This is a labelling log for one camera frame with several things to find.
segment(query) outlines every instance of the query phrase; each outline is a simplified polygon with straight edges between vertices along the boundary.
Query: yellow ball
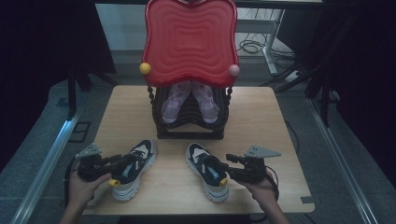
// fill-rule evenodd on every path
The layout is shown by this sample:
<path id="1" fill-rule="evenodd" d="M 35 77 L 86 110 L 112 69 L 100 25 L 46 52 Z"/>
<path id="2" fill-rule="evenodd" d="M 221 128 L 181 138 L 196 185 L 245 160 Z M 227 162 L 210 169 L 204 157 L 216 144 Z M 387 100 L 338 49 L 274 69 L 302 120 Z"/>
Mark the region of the yellow ball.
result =
<path id="1" fill-rule="evenodd" d="M 151 66 L 148 63 L 141 63 L 139 66 L 140 73 L 147 75 L 151 71 Z"/>

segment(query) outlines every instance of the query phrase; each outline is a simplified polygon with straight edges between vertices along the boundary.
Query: black shoe rack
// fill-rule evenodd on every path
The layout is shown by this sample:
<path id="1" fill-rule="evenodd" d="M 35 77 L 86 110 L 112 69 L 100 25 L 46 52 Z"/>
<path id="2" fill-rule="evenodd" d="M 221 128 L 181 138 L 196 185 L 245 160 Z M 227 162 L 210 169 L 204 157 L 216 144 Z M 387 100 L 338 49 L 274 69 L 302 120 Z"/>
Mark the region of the black shoe rack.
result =
<path id="1" fill-rule="evenodd" d="M 228 106 L 231 100 L 232 87 L 226 89 L 212 88 L 213 99 L 219 106 L 218 119 L 214 123 L 206 123 L 202 118 L 198 102 L 192 93 L 184 102 L 180 109 L 177 120 L 173 123 L 163 121 L 162 107 L 163 102 L 168 99 L 171 87 L 156 88 L 155 94 L 153 89 L 148 87 L 150 102 L 152 105 L 152 117 L 157 127 L 157 136 L 159 139 L 222 139 L 224 137 L 224 127 L 228 120 Z M 195 124 L 205 132 L 178 132 L 176 128 L 185 124 Z"/>

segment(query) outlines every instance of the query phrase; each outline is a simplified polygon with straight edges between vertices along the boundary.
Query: pink ball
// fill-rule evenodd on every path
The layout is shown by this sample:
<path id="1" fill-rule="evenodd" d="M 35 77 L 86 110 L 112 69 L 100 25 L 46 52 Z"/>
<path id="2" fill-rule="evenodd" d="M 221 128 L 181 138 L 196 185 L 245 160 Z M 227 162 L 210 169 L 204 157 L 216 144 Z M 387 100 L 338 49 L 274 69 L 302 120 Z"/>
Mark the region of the pink ball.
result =
<path id="1" fill-rule="evenodd" d="M 228 71 L 230 72 L 231 76 L 237 77 L 239 74 L 239 66 L 236 64 L 233 64 L 228 68 Z"/>

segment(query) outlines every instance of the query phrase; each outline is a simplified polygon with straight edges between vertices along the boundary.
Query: black and white sneaker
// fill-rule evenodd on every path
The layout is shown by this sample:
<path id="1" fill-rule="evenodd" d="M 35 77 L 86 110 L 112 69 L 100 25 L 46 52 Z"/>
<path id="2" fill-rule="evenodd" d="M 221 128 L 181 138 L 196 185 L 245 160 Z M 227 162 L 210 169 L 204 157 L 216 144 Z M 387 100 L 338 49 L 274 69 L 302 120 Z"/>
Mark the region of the black and white sneaker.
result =
<path id="1" fill-rule="evenodd" d="M 133 147 L 129 154 L 134 156 L 132 163 L 125 168 L 122 175 L 113 176 L 120 181 L 120 185 L 113 188 L 113 197 L 121 201 L 130 200 L 136 195 L 140 186 L 140 176 L 155 162 L 157 148 L 151 140 L 143 140 Z"/>
<path id="2" fill-rule="evenodd" d="M 219 169 L 217 157 L 203 146 L 192 143 L 187 147 L 186 159 L 190 169 L 203 179 L 204 193 L 210 201 L 219 203 L 228 198 L 227 175 Z"/>

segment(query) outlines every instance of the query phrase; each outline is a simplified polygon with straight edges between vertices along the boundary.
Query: shoe sole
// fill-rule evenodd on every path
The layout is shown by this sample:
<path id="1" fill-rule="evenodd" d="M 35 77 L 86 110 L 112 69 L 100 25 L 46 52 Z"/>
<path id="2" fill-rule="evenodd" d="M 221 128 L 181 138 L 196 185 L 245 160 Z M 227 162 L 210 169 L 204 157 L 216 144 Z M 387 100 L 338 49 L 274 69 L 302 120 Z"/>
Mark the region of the shoe sole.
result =
<path id="1" fill-rule="evenodd" d="M 147 163 L 143 167 L 140 174 L 137 176 L 136 180 L 134 182 L 132 182 L 133 184 L 131 187 L 129 187 L 128 189 L 117 189 L 117 188 L 113 189 L 113 197 L 115 199 L 120 200 L 120 201 L 128 201 L 128 200 L 131 200 L 138 192 L 138 190 L 140 188 L 140 176 L 143 173 L 145 173 L 149 168 L 151 168 L 152 164 L 154 164 L 154 162 L 157 158 L 157 148 L 151 140 L 150 140 L 150 142 L 151 142 L 152 149 L 154 151 L 151 158 L 148 159 Z"/>
<path id="2" fill-rule="evenodd" d="M 178 116 L 176 116 L 175 118 L 169 119 L 169 118 L 166 118 L 166 117 L 163 116 L 163 121 L 164 121 L 165 123 L 173 123 L 173 122 L 175 122 L 175 121 L 177 120 L 177 117 L 178 117 Z M 218 120 L 218 117 L 215 117 L 215 118 L 213 118 L 213 119 L 207 119 L 207 118 L 205 118 L 205 117 L 202 117 L 202 119 L 203 119 L 204 122 L 206 122 L 206 123 L 214 123 L 214 122 L 216 122 L 216 120 Z"/>
<path id="3" fill-rule="evenodd" d="M 206 184 L 204 178 L 201 176 L 201 174 L 199 173 L 199 171 L 195 168 L 195 165 L 189 160 L 189 150 L 186 150 L 186 163 L 189 166 L 190 170 L 192 170 L 193 173 L 195 173 L 196 175 L 200 176 L 204 185 L 204 194 L 206 196 L 207 199 L 209 199 L 210 201 L 214 202 L 214 203 L 220 203 L 225 201 L 229 194 L 230 194 L 230 190 L 228 188 L 228 186 L 226 186 L 226 188 L 221 191 L 221 192 L 215 192 L 213 190 L 211 190 L 209 188 L 209 185 Z"/>

